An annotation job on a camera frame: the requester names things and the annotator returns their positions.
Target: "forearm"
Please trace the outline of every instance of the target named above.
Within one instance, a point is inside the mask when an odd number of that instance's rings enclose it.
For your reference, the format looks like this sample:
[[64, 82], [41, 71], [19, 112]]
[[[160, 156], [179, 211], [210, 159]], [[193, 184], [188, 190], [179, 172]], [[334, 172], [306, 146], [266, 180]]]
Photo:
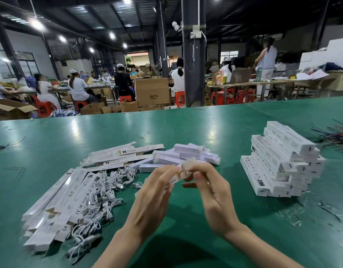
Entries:
[[246, 226], [242, 230], [227, 234], [225, 238], [260, 268], [303, 268], [303, 266], [261, 240]]
[[92, 268], [124, 268], [141, 245], [138, 235], [122, 228], [115, 233]]

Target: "ceiling light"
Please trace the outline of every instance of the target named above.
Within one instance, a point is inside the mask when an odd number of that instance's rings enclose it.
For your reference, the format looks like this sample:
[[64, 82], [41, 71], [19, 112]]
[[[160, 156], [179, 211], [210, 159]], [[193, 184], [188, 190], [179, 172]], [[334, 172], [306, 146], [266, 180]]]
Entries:
[[115, 35], [113, 32], [110, 32], [110, 33], [109, 33], [109, 37], [110, 37], [111, 39], [113, 39], [113, 40], [116, 39], [116, 35]]
[[30, 23], [37, 30], [42, 30], [44, 28], [42, 23], [40, 21], [38, 21], [37, 19], [35, 19], [35, 18], [30, 19]]
[[67, 39], [66, 39], [64, 36], [62, 36], [62, 35], [59, 35], [59, 36], [58, 36], [58, 39], [59, 39], [61, 42], [63, 42], [63, 43], [66, 43], [66, 42], [67, 42]]
[[123, 0], [125, 4], [130, 4], [132, 0]]

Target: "green table surface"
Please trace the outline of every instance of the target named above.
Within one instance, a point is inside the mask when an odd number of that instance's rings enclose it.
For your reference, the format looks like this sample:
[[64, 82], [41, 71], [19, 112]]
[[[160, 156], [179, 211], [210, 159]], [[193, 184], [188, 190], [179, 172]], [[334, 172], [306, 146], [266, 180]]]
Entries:
[[[257, 197], [240, 164], [251, 154], [251, 135], [262, 134], [276, 120], [305, 137], [309, 124], [325, 129], [343, 122], [343, 97], [248, 103], [79, 117], [0, 121], [0, 267], [71, 267], [65, 253], [71, 242], [54, 244], [31, 256], [23, 249], [22, 214], [69, 168], [89, 152], [136, 141], [205, 145], [221, 157], [217, 170], [231, 185], [240, 221], [260, 238], [306, 267], [343, 267], [343, 221], [321, 209], [320, 201], [343, 215], [343, 154], [325, 148], [328, 164], [300, 198]], [[143, 181], [146, 174], [138, 174]], [[121, 228], [136, 189], [117, 192], [125, 204], [114, 209], [115, 221], [103, 228], [103, 240], [74, 267], [91, 267]], [[176, 184], [160, 228], [138, 250], [129, 267], [253, 267], [235, 248], [217, 237], [205, 220], [196, 189]]]

